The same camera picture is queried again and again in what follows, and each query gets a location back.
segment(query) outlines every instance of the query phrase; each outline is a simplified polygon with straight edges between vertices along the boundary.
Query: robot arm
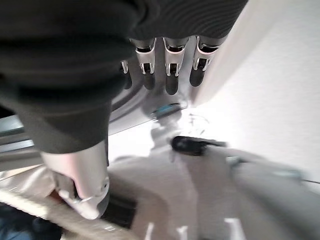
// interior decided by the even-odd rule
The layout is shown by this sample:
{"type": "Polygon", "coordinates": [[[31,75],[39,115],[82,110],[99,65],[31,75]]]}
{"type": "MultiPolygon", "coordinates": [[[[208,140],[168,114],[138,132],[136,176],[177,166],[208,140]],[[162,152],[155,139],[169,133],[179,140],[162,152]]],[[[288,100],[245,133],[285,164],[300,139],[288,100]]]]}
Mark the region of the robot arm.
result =
{"type": "Polygon", "coordinates": [[[0,3],[0,103],[19,116],[59,195],[81,215],[98,218],[108,204],[108,124],[112,99],[130,87],[127,60],[136,52],[152,90],[155,38],[164,38],[165,89],[174,95],[185,45],[198,36],[190,78],[198,86],[246,2],[0,3]]]}

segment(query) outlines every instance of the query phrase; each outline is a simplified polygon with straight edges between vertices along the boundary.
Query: black plastic piece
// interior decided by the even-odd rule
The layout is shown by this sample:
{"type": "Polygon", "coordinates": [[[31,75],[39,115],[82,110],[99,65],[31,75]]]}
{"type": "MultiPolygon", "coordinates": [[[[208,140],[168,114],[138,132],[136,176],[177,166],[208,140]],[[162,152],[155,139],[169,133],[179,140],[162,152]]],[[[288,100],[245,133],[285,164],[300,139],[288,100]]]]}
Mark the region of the black plastic piece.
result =
{"type": "Polygon", "coordinates": [[[170,76],[166,76],[165,90],[169,95],[175,95],[179,87],[179,77],[171,73],[170,76]]]}
{"type": "Polygon", "coordinates": [[[179,38],[179,39],[172,39],[172,38],[166,37],[165,43],[170,47],[178,48],[178,47],[186,46],[188,40],[189,40],[189,37],[184,37],[184,38],[179,38]]]}
{"type": "Polygon", "coordinates": [[[124,86],[124,89],[128,90],[132,87],[132,79],[130,76],[130,72],[127,72],[126,74],[124,74],[125,76],[125,80],[126,80],[126,84],[124,86]]]}
{"type": "Polygon", "coordinates": [[[202,68],[198,67],[197,70],[194,68],[191,69],[190,73],[190,84],[193,87],[198,87],[204,80],[205,71],[202,70],[202,68]]]}
{"type": "Polygon", "coordinates": [[[203,156],[207,145],[226,147],[225,142],[190,136],[176,136],[171,141],[173,150],[190,156],[203,156]]]}
{"type": "Polygon", "coordinates": [[[155,88],[156,85],[156,77],[154,73],[150,73],[150,64],[144,64],[145,74],[142,74],[143,77],[143,85],[146,89],[152,90],[155,88]]]}
{"type": "Polygon", "coordinates": [[[155,75],[148,72],[143,74],[143,85],[148,90],[154,89],[156,85],[155,75]]]}
{"type": "Polygon", "coordinates": [[[135,201],[111,195],[109,205],[101,219],[130,229],[136,214],[136,208],[137,203],[135,201]]]}
{"type": "Polygon", "coordinates": [[[130,39],[130,41],[133,43],[133,45],[138,48],[139,50],[146,49],[148,52],[153,48],[155,39],[147,39],[147,40],[136,40],[136,39],[130,39]]]}

